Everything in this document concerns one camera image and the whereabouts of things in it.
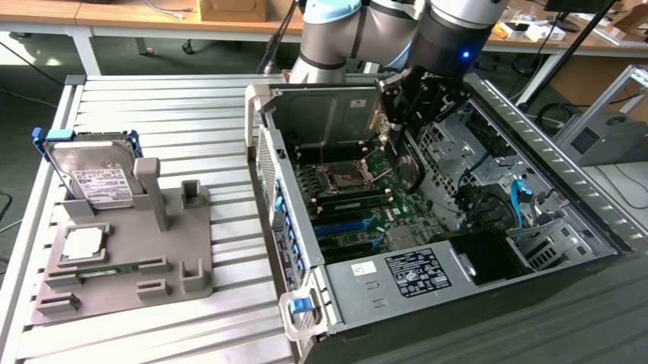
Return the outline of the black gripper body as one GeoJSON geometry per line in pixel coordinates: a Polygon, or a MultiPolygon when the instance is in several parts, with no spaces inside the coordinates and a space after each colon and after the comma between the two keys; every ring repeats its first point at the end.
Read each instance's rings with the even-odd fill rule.
{"type": "Polygon", "coordinates": [[[404,67],[413,68],[411,117],[417,116],[421,123],[433,122],[433,102],[441,91],[467,91],[464,76],[491,30],[462,27],[436,14],[423,16],[404,67]]]}

